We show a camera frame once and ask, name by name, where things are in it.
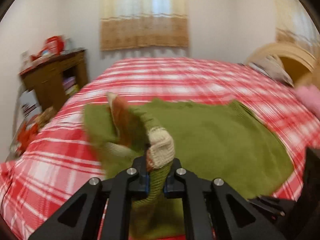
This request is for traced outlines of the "green orange cream striped sweater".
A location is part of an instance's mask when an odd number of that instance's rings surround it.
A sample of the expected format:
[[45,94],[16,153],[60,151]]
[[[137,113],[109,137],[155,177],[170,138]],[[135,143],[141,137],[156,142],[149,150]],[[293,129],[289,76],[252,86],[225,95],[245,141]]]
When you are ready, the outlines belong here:
[[107,97],[107,104],[84,107],[84,130],[107,178],[146,156],[150,193],[132,203],[133,239],[184,234],[182,201],[163,193],[174,159],[199,178],[224,179],[244,198],[274,193],[293,172],[276,133],[236,100],[205,105],[154,99],[133,106],[116,94]]

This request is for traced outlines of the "red plaid bed sheet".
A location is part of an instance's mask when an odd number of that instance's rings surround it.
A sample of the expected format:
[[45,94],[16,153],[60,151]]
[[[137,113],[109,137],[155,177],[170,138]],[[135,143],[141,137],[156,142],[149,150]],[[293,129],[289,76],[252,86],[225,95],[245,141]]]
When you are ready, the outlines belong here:
[[82,130],[82,109],[88,103],[105,103],[107,92],[129,103],[153,98],[210,105],[242,102],[277,133],[293,161],[293,174],[275,196],[299,197],[305,148],[319,146],[319,120],[293,89],[235,63],[124,59],[71,97],[20,159],[1,164],[1,216],[18,239],[28,239],[89,178],[103,176]]

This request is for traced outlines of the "red plastic bag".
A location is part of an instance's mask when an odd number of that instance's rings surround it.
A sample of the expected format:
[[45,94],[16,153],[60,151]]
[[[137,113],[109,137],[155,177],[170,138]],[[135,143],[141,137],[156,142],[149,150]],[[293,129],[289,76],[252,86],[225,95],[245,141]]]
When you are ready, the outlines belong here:
[[35,139],[38,131],[39,126],[36,122],[33,123],[29,128],[27,128],[26,123],[23,124],[17,136],[19,155],[22,155],[26,151],[29,144]]

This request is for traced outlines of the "brown patterned bag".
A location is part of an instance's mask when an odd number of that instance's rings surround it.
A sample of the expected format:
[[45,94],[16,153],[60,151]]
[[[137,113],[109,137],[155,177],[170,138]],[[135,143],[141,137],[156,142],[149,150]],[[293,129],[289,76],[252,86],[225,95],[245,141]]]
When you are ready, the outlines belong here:
[[51,106],[47,108],[44,112],[42,112],[35,118],[35,122],[37,123],[38,128],[43,128],[52,120],[52,118],[54,118],[54,116],[56,116],[56,110],[54,109],[54,107]]

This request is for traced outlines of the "pink folded quilt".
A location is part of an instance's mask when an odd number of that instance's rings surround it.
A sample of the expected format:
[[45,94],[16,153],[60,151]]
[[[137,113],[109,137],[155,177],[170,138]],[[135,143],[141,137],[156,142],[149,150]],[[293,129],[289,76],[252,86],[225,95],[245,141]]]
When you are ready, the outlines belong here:
[[296,88],[295,96],[318,119],[320,118],[320,91],[315,85]]

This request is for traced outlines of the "white printed cardboard box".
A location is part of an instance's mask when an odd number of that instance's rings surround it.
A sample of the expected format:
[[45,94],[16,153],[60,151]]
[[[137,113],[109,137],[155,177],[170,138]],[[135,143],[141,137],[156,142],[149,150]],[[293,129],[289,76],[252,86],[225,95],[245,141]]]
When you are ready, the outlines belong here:
[[21,94],[20,106],[27,121],[30,121],[32,118],[35,118],[42,113],[42,107],[37,100],[35,90],[26,90]]

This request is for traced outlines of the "stacked books in desk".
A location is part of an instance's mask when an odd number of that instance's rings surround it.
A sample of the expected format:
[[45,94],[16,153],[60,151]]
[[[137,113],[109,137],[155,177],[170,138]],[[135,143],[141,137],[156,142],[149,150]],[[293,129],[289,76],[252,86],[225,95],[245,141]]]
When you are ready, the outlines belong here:
[[74,94],[76,94],[79,91],[79,86],[76,83],[76,79],[74,76],[68,77],[63,80],[63,88],[65,90],[65,94],[68,97],[73,96]]

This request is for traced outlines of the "dark brown wooden desk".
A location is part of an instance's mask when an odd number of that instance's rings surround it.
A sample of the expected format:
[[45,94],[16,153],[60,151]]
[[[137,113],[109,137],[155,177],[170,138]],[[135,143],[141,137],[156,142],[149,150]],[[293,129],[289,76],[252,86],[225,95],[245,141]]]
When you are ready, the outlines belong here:
[[19,73],[26,90],[33,90],[43,110],[53,107],[59,111],[68,96],[63,87],[67,74],[75,77],[81,89],[88,84],[86,50],[78,48],[63,55],[47,58]]

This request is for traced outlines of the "cream wooden headboard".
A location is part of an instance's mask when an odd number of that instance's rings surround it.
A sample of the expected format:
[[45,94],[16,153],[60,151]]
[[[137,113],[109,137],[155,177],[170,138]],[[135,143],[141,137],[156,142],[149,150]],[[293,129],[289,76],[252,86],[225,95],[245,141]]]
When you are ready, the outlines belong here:
[[289,42],[275,42],[256,49],[244,64],[271,55],[289,74],[295,86],[310,85],[319,79],[319,61],[307,50]]

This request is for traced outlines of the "grey striped pillow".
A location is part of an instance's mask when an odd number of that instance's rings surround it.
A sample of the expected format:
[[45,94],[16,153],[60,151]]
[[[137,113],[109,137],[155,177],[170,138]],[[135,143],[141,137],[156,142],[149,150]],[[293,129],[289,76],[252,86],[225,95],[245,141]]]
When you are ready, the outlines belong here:
[[271,55],[249,62],[248,65],[274,81],[293,87],[293,81],[289,74],[287,74],[284,68],[278,63],[276,58]]

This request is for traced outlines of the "white greeting card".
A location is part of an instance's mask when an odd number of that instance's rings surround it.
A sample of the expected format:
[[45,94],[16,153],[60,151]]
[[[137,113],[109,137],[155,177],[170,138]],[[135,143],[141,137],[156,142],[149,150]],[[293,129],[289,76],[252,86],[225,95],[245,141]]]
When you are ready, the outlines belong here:
[[21,54],[21,61],[22,61],[21,71],[24,71],[31,66],[31,60],[30,60],[30,55],[28,51],[24,51]]

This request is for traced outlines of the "red gift box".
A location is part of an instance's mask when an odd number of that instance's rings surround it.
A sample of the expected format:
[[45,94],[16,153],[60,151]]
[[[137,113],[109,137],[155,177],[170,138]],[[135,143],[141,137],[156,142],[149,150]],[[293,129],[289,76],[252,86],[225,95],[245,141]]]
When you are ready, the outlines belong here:
[[54,55],[60,55],[65,47],[62,36],[52,36],[45,40],[44,49]]

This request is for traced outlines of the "beige patterned side curtain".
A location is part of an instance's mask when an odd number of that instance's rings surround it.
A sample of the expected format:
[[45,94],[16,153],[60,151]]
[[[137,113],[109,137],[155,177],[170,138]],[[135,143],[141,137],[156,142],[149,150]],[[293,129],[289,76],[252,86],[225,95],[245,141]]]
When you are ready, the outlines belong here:
[[276,41],[293,43],[319,56],[319,32],[299,0],[274,0]]

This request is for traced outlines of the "beige patterned window curtain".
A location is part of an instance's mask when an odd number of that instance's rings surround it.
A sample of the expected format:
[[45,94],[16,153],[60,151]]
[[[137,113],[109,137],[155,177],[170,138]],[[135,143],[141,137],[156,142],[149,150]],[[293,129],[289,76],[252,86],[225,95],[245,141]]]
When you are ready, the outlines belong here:
[[101,0],[100,50],[189,46],[187,0]]

